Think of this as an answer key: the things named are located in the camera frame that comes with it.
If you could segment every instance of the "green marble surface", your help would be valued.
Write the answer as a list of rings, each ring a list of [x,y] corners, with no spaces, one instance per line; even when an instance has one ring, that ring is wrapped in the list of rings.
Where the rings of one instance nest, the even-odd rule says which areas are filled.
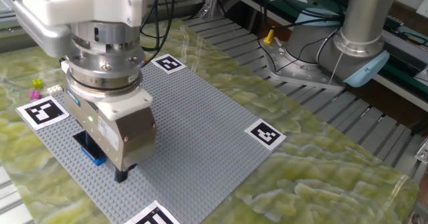
[[[154,29],[148,26],[145,31]],[[141,42],[154,45],[149,38]],[[204,224],[407,220],[419,196],[415,182],[240,66],[182,21],[173,21],[162,53],[179,58],[288,136]],[[42,96],[47,87],[62,82],[58,67],[58,61],[38,47],[0,55],[0,161],[36,223],[108,223],[15,112],[29,102],[32,79],[43,80]]]

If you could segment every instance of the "metal mount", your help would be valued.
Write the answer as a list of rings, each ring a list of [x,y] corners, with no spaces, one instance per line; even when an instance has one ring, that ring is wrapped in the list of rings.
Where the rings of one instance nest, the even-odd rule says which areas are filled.
[[[424,164],[428,163],[428,138],[423,141],[422,147],[418,150],[415,157]]]
[[[303,84],[327,90],[341,91],[345,88],[345,84],[336,81],[335,78],[330,81],[331,76],[324,74],[318,64],[307,64],[300,60],[296,61],[296,58],[293,58],[286,50],[281,51],[282,49],[280,49],[276,41],[273,41],[270,45],[265,44],[262,39],[259,41],[274,61],[272,62],[270,58],[266,58],[266,66],[270,71],[269,75],[271,78],[278,81]]]
[[[200,18],[213,17],[216,14],[217,0],[205,0],[205,4],[198,12]]]

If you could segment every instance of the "bolt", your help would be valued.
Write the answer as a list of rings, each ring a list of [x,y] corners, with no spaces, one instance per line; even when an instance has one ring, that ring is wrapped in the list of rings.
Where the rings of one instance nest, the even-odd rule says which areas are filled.
[[[101,68],[102,68],[103,70],[105,70],[105,71],[110,71],[110,70],[112,70],[112,67],[111,67],[111,66],[109,66],[108,64],[101,66]]]
[[[130,57],[130,58],[129,58],[129,61],[130,61],[131,63],[135,64],[135,63],[138,61],[138,59],[137,59],[136,57]]]

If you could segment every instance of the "metal grating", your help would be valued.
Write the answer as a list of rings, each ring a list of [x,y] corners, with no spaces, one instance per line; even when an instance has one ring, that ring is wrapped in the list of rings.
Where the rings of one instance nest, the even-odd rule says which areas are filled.
[[[257,37],[222,16],[184,20],[193,31],[249,68],[254,74],[307,107],[356,143],[421,182],[426,164],[414,158],[423,139],[411,130],[373,108],[349,92],[325,90],[300,84],[279,82],[269,77],[264,52]]]

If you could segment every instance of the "white label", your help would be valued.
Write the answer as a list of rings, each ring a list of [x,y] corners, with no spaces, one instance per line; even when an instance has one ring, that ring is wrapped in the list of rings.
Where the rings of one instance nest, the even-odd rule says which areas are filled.
[[[98,117],[98,130],[116,150],[119,150],[119,136],[101,117]]]
[[[174,216],[158,201],[153,201],[148,207],[144,208],[139,214],[127,221],[125,224],[139,223],[158,223],[158,224],[180,224]]]
[[[165,54],[164,56],[155,58],[152,60],[152,63],[161,70],[165,71],[167,74],[175,73],[186,67],[186,65],[181,63],[178,59],[174,58],[170,54]]]
[[[140,72],[136,72],[135,74],[132,74],[131,76],[128,77],[128,83],[132,83],[133,81],[135,81],[138,78]]]
[[[274,150],[287,138],[262,119],[248,127],[245,132],[269,150]]]

